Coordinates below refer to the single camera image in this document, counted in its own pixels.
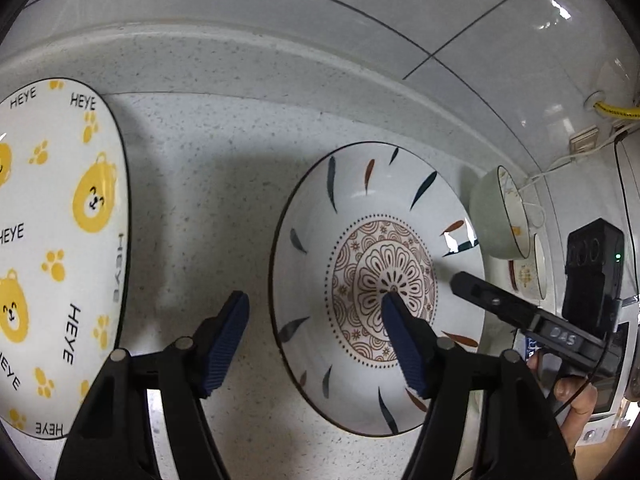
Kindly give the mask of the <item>person's right hand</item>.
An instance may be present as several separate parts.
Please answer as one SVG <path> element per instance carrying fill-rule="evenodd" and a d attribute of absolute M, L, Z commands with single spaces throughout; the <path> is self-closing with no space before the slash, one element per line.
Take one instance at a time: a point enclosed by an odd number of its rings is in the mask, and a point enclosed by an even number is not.
<path fill-rule="evenodd" d="M 587 422 L 597 405 L 598 390 L 580 377 L 558 379 L 553 387 L 553 396 L 562 404 L 568 402 L 568 412 L 560 431 L 568 448 L 573 454 Z"/>

